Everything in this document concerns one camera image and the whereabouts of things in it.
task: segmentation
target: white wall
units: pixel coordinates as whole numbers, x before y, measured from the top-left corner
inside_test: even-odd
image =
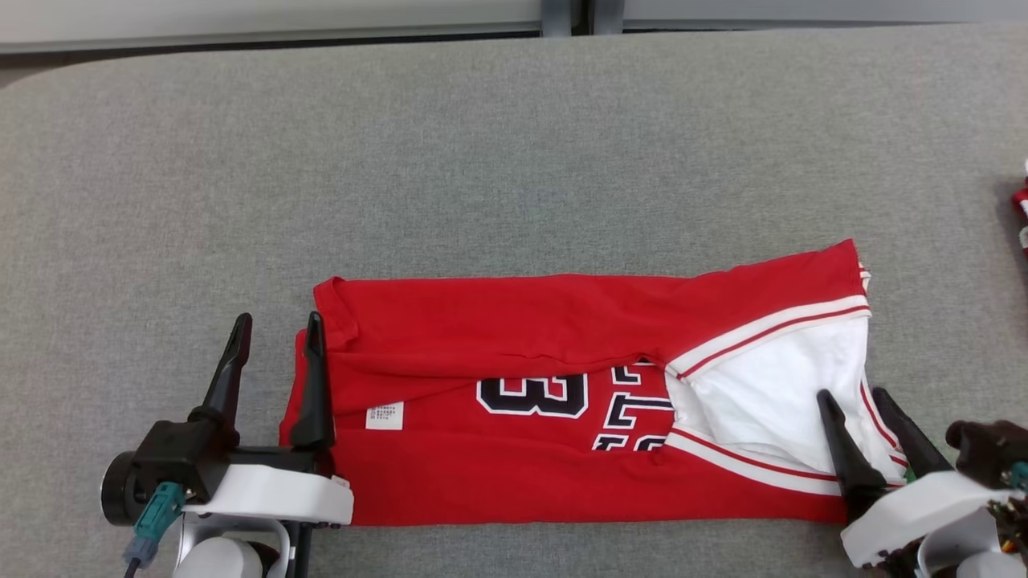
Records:
[[[540,0],[0,0],[0,52],[383,36],[409,27],[533,30],[540,20]]]
[[[956,23],[1028,20],[1028,0],[624,0],[626,28],[668,21]]]

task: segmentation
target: red object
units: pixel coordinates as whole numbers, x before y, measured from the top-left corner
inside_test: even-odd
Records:
[[[1025,184],[1028,185],[1028,179],[1025,179]],[[1011,202],[1014,204],[1015,211],[1022,217],[1028,218],[1028,186],[1015,192],[1011,196]],[[1021,232],[1018,234],[1018,241],[1021,242],[1021,250],[1024,251],[1025,257],[1028,258],[1028,227],[1021,229]]]
[[[867,315],[861,273],[847,241],[694,279],[326,281],[315,300],[354,523],[844,521],[833,476],[672,429],[664,380],[791,324]]]

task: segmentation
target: jersey number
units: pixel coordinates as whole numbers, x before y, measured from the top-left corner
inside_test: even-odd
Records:
[[[507,387],[518,382],[519,388]],[[538,380],[482,380],[478,383],[478,402],[490,413],[538,413],[575,419],[589,406],[588,387],[584,374]]]

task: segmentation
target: white care label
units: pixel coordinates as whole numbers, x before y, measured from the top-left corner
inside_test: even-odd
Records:
[[[402,430],[403,402],[398,401],[369,408],[364,427],[369,430]]]

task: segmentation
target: gray table surface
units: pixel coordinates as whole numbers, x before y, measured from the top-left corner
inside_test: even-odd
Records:
[[[310,288],[691,276],[855,238],[869,372],[937,440],[1028,422],[1028,27],[629,35],[74,66],[0,91],[0,575],[120,575],[109,460],[255,317],[276,441]],[[343,529],[314,576],[843,576],[785,520]],[[166,544],[145,576],[171,572]]]

